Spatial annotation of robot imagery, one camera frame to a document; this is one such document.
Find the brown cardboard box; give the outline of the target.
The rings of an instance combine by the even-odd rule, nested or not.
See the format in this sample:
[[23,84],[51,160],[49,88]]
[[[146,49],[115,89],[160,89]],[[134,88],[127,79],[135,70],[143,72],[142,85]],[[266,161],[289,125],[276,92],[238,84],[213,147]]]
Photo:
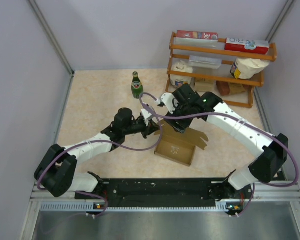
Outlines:
[[201,131],[187,128],[184,133],[173,129],[166,121],[162,125],[162,138],[154,154],[175,163],[191,166],[196,149],[204,150],[209,142],[208,136]]

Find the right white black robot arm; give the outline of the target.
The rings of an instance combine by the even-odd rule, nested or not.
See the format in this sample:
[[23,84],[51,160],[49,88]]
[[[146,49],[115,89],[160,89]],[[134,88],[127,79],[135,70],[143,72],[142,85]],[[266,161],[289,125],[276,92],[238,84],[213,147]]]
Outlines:
[[159,99],[168,110],[165,121],[175,131],[184,133],[194,118],[202,119],[225,131],[254,156],[252,163],[232,171],[211,189],[210,195],[216,200],[235,198],[243,188],[256,182],[270,183],[288,158],[289,140],[284,134],[275,136],[255,127],[213,92],[199,95],[184,84]]

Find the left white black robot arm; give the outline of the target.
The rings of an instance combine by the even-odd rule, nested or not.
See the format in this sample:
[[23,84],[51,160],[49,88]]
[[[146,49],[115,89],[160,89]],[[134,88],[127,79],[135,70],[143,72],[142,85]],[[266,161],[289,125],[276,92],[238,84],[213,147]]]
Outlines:
[[146,139],[156,131],[162,131],[162,124],[159,120],[153,121],[153,115],[145,109],[134,117],[131,109],[121,108],[112,123],[92,138],[69,146],[52,145],[34,173],[37,188],[55,198],[67,192],[85,192],[99,198],[104,191],[102,179],[92,172],[77,173],[77,166],[123,148],[126,136],[140,133]]

